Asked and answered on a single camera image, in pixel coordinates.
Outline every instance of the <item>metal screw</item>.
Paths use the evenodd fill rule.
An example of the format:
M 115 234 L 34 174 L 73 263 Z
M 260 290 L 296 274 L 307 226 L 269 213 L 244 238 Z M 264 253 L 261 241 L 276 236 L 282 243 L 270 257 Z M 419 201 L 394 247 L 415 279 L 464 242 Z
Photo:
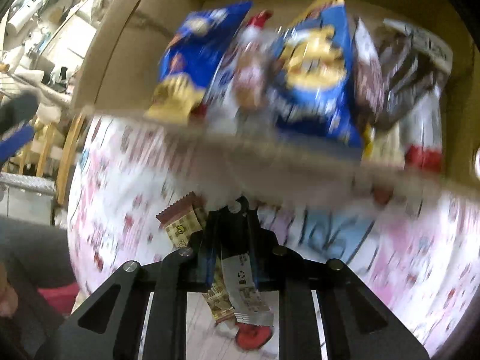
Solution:
M 289 250 L 285 246 L 277 245 L 272 250 L 275 256 L 285 256 Z
M 242 210 L 242 203 L 235 200 L 234 202 L 229 203 L 227 207 L 232 214 L 238 214 Z
M 139 267 L 140 264 L 136 261 L 127 261 L 123 264 L 123 270 L 126 272 L 133 272 Z
M 340 259 L 329 259 L 327 266 L 333 271 L 340 271 L 344 267 L 344 263 Z
M 189 257 L 194 252 L 191 247 L 184 247 L 178 251 L 178 254 L 182 257 Z

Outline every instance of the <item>paper towel roll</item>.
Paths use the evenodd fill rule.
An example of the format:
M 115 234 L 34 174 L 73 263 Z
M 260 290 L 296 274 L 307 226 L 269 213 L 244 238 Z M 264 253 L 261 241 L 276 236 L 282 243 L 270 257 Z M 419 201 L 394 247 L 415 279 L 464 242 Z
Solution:
M 8 35 L 16 36 L 28 20 L 42 7 L 45 0 L 27 0 L 8 21 L 5 30 Z

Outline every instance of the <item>person's fingers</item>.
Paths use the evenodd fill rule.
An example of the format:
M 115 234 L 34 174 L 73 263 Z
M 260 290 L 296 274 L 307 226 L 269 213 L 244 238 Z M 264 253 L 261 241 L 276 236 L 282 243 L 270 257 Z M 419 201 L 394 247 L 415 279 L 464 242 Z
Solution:
M 0 298 L 0 317 L 12 318 L 18 309 L 18 295 L 12 286 L 8 285 Z

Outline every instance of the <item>candy wrapper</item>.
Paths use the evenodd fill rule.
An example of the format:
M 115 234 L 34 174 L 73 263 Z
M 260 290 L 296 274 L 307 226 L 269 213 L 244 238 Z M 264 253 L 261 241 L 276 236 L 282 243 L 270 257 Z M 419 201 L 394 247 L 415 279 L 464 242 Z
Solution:
M 358 19 L 353 36 L 355 104 L 359 117 L 365 123 L 374 123 L 383 110 L 382 67 L 377 50 L 362 19 Z
M 157 215 L 170 240 L 176 248 L 188 245 L 190 235 L 201 231 L 206 225 L 206 214 L 203 211 L 203 200 L 193 192 L 172 204 Z M 235 316 L 235 310 L 230 302 L 225 287 L 220 259 L 217 258 L 212 288 L 203 294 L 212 310 L 216 323 Z
M 344 0 L 316 0 L 274 44 L 278 127 L 361 147 L 352 123 L 352 50 Z
M 274 59 L 270 49 L 277 34 L 263 29 L 271 16 L 272 12 L 262 11 L 251 17 L 225 52 L 203 98 L 212 130 L 236 133 L 243 128 L 252 132 L 275 125 L 266 92 Z
M 148 117 L 188 121 L 250 7 L 251 2 L 242 2 L 187 16 L 160 61 L 156 103 Z
M 375 137 L 366 157 L 388 163 L 393 159 L 391 153 L 403 152 L 407 166 L 440 172 L 440 97 L 452 69 L 452 50 L 443 40 L 423 28 L 388 19 L 384 20 L 384 24 L 394 34 L 378 52 L 384 100 L 381 104 L 376 103 L 378 106 L 375 109 L 370 107 L 374 114 L 370 121 Z M 370 49 L 371 39 L 363 37 L 363 40 L 359 42 L 356 38 L 358 59 L 362 49 L 363 52 L 366 48 Z M 376 72 L 365 70 L 364 75 L 376 75 Z M 361 86 L 361 77 L 356 78 L 357 87 Z M 377 87 L 373 87 L 373 92 L 373 97 L 381 97 Z M 357 98 L 357 102 L 362 102 L 362 99 Z M 392 139 L 392 131 L 397 131 L 393 134 L 398 139 Z M 397 161 L 397 165 L 401 166 L 402 162 Z
M 255 288 L 248 253 L 223 259 L 222 269 L 237 321 L 256 326 L 273 326 L 273 312 Z

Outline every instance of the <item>brown wrapper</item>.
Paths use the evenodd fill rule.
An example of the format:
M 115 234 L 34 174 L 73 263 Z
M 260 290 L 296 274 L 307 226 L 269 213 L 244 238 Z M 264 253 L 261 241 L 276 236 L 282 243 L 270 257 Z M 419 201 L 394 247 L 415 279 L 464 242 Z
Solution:
M 188 245 L 190 235 L 203 230 L 206 225 L 206 214 L 203 210 L 203 199 L 193 192 L 167 207 L 157 215 L 170 240 L 176 248 Z M 217 258 L 212 288 L 203 294 L 216 323 L 235 316 L 222 274 L 222 265 Z
M 388 131 L 411 113 L 426 94 L 435 91 L 435 88 L 441 93 L 448 75 L 435 66 L 430 56 L 415 49 L 412 39 L 403 34 L 387 39 L 380 47 L 378 57 L 382 66 L 385 104 L 375 127 Z M 441 140 L 441 131 L 435 133 L 440 135 L 438 138 Z
M 366 123 L 373 123 L 383 110 L 384 93 L 382 67 L 374 42 L 362 19 L 358 19 L 353 37 L 355 52 L 355 103 L 359 111 L 361 131 Z

